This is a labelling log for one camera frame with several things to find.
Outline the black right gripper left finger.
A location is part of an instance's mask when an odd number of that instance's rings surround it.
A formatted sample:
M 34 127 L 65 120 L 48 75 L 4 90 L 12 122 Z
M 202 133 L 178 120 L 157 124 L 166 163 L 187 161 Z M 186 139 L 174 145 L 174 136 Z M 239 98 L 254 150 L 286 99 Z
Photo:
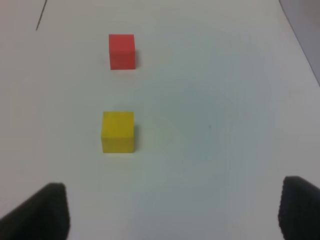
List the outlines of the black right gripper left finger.
M 0 238 L 66 240 L 70 227 L 66 186 L 49 183 L 0 219 Z

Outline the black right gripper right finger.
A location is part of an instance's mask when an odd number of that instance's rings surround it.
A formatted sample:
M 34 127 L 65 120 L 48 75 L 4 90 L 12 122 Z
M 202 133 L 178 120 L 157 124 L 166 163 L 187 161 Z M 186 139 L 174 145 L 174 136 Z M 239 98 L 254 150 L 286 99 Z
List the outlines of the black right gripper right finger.
M 320 189 L 299 176 L 285 177 L 278 224 L 285 240 L 318 240 Z

